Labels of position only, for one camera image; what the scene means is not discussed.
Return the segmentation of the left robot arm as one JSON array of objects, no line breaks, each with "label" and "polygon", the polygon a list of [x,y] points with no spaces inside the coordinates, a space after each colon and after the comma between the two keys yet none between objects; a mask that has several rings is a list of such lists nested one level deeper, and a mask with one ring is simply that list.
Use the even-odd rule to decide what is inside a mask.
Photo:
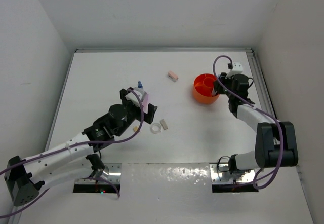
[{"label": "left robot arm", "polygon": [[36,199],[40,192],[77,178],[99,178],[106,169],[98,152],[117,143],[134,138],[133,135],[120,140],[119,137],[138,121],[152,124],[157,106],[144,105],[147,93],[139,89],[120,90],[120,104],[112,105],[108,112],[96,119],[77,136],[67,142],[32,157],[14,156],[1,171],[13,205],[23,206]]}]

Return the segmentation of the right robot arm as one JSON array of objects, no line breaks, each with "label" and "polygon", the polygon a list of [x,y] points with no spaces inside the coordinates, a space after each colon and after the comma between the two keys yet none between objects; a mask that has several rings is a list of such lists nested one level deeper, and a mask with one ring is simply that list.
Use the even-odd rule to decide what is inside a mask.
[{"label": "right robot arm", "polygon": [[213,92],[228,97],[229,111],[256,132],[255,149],[232,155],[228,161],[229,173],[295,167],[299,156],[294,125],[280,122],[255,107],[255,103],[248,99],[249,79],[243,74],[228,76],[223,72],[213,83]]}]

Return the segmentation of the light pink highlighter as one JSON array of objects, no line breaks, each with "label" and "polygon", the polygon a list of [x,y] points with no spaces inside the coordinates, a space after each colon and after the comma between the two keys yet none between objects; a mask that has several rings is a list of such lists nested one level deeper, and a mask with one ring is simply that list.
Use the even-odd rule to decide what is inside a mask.
[{"label": "light pink highlighter", "polygon": [[143,108],[147,108],[147,106],[148,106],[148,94],[143,95],[141,102],[142,102]]}]

